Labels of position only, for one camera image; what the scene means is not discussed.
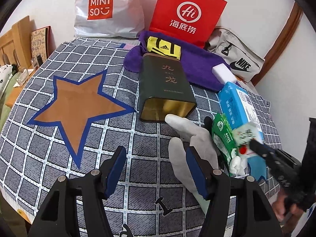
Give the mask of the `right hand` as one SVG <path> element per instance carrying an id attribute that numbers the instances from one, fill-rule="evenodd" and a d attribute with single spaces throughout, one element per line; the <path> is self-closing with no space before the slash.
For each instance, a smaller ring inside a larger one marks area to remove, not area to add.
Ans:
<path id="1" fill-rule="evenodd" d="M 279 222 L 283 221 L 285 217 L 286 209 L 284 206 L 284 201 L 286 198 L 287 198 L 287 194 L 284 192 L 283 189 L 280 189 L 280 191 L 277 194 L 276 201 L 272 203 L 272 209 Z M 294 216 L 294 218 L 297 218 L 297 219 L 300 219 L 304 213 L 304 211 L 298 208 L 295 204 L 291 206 L 290 212 Z"/>

